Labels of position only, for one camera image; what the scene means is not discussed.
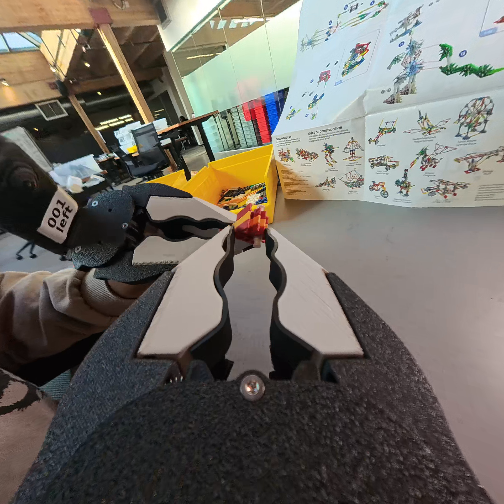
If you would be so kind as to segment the stack of clear crates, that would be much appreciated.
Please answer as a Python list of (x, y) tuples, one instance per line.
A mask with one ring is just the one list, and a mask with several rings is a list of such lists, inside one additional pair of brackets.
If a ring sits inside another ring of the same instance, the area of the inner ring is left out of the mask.
[(258, 141), (252, 120), (245, 117), (243, 104), (220, 110), (215, 116), (223, 151), (255, 148)]

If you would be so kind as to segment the thick wooden post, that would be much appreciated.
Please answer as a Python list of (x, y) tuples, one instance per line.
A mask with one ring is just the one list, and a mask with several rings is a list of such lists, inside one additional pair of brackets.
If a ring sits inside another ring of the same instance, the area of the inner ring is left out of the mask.
[(98, 35), (100, 36), (104, 47), (110, 55), (112, 62), (114, 63), (120, 77), (129, 95), (135, 104), (143, 123), (152, 123), (154, 121), (154, 116), (150, 110), (146, 99), (144, 98), (142, 91), (134, 77), (132, 70), (123, 54), (123, 51), (117, 41), (113, 29), (110, 24), (99, 24), (96, 26)]

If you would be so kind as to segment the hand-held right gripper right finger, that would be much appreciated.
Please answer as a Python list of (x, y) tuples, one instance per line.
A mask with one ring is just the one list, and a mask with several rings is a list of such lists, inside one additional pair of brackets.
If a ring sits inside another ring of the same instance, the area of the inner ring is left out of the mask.
[(278, 231), (265, 234), (276, 293), (270, 323), (273, 376), (336, 380), (329, 362), (362, 359), (364, 349), (335, 288), (335, 276)]

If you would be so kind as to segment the large yellow plastic bin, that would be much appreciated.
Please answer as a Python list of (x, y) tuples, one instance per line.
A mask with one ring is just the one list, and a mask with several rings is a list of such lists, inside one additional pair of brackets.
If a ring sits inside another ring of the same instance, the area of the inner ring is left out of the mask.
[(265, 184), (267, 199), (262, 205), (271, 223), (274, 218), (278, 187), (278, 173), (272, 145), (211, 161), (193, 176), (182, 190), (217, 205), (224, 191), (261, 183)]

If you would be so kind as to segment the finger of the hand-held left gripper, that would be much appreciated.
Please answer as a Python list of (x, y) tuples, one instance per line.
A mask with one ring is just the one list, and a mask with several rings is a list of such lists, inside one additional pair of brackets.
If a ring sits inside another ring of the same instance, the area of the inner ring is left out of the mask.
[(175, 224), (189, 230), (223, 229), (237, 219), (235, 213), (197, 197), (151, 196), (146, 215), (148, 222), (155, 226)]
[(183, 225), (182, 231), (187, 231), (190, 236), (181, 240), (168, 240), (157, 235), (146, 237), (135, 248), (132, 265), (177, 265), (218, 234), (220, 229), (200, 229), (193, 225)]

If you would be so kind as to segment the person's beige sweatshirt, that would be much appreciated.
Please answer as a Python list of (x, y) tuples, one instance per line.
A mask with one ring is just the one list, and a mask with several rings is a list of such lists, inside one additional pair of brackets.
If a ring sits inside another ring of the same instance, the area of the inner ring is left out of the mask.
[(58, 402), (1, 369), (1, 503), (10, 503), (41, 449)]

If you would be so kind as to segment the person's left forearm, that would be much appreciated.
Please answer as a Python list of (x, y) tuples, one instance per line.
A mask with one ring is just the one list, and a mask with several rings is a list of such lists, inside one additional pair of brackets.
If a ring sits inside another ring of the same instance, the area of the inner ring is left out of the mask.
[(95, 271), (1, 273), (1, 368), (56, 355), (105, 331), (137, 299), (115, 296)]

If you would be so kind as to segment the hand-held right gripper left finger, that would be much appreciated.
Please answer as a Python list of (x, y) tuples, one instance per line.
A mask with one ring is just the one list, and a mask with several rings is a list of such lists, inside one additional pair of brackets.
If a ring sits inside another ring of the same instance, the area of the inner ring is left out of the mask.
[(232, 340), (224, 286), (234, 270), (234, 242), (227, 226), (172, 270), (138, 358), (174, 361), (184, 376), (192, 361), (211, 371), (224, 362)]

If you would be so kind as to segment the wall air vent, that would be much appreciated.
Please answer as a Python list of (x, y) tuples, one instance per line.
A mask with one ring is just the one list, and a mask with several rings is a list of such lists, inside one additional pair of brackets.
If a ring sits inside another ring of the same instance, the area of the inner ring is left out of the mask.
[(40, 112), (41, 116), (48, 122), (69, 116), (68, 112), (58, 99), (51, 99), (36, 103), (35, 107)]

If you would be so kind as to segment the small yellow plastic bin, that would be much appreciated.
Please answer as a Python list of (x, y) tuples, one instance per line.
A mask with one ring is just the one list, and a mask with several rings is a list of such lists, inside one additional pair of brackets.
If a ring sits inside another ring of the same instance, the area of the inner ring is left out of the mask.
[(183, 170), (178, 170), (173, 173), (158, 177), (154, 180), (148, 180), (145, 183), (158, 183), (182, 190), (187, 184), (187, 179), (185, 172)]

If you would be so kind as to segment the stack of blue crates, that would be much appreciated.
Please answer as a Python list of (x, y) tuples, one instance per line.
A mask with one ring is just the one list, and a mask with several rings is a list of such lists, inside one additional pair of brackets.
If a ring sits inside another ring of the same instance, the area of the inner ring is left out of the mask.
[(266, 118), (268, 120), (269, 136), (272, 137), (280, 116), (285, 106), (289, 87), (263, 95), (264, 106), (266, 109)]

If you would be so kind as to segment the clear plastic container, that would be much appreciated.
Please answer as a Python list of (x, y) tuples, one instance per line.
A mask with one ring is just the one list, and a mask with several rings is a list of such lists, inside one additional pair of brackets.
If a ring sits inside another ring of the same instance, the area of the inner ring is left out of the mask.
[(59, 186), (66, 188), (66, 179), (69, 175), (79, 177), (84, 184), (85, 180), (92, 179), (93, 177), (98, 177), (99, 182), (103, 181), (103, 178), (99, 175), (100, 173), (102, 173), (102, 170), (94, 155), (89, 154), (66, 163), (55, 165), (49, 172), (49, 176)]

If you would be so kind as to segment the red and yellow connector stack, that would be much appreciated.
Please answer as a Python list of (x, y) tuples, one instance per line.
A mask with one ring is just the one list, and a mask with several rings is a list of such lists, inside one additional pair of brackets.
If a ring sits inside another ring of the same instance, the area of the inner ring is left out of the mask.
[(258, 205), (254, 209), (253, 205), (247, 205), (236, 216), (236, 222), (233, 226), (235, 243), (253, 246), (252, 237), (256, 235), (264, 237), (268, 229), (268, 222), (269, 218), (263, 205)]

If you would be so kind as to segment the white storage bins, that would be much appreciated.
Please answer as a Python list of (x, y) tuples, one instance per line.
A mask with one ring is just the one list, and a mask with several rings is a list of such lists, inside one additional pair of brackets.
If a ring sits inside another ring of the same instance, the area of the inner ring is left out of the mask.
[[(166, 118), (155, 120), (152, 123), (148, 123), (148, 125), (153, 125), (157, 134), (160, 134), (161, 130), (168, 128), (168, 122)], [(144, 126), (145, 124), (141, 124), (140, 122), (130, 122), (122, 128), (115, 130), (114, 136), (116, 137), (117, 142), (121, 147), (129, 148), (132, 147), (135, 143), (132, 131), (140, 129)]]

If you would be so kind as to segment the long black frame table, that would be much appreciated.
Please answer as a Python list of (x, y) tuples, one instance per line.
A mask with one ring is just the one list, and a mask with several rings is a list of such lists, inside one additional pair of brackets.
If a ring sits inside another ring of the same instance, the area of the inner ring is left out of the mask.
[(219, 111), (215, 110), (215, 111), (209, 112), (207, 114), (204, 114), (204, 115), (201, 115), (198, 117), (194, 117), (192, 119), (188, 119), (186, 121), (183, 121), (183, 122), (180, 122), (180, 123), (177, 123), (174, 125), (170, 125), (165, 129), (161, 129), (159, 131), (158, 135), (166, 135), (171, 131), (180, 130), (185, 127), (196, 127), (200, 133), (200, 136), (203, 141), (203, 145), (205, 147), (205, 151), (206, 151), (206, 154), (209, 158), (209, 161), (215, 161), (216, 159), (215, 159), (214, 153), (212, 151), (211, 145), (209, 143), (209, 139), (207, 137), (205, 129), (203, 128), (203, 123), (208, 121), (211, 117), (217, 116), (218, 114), (219, 114)]

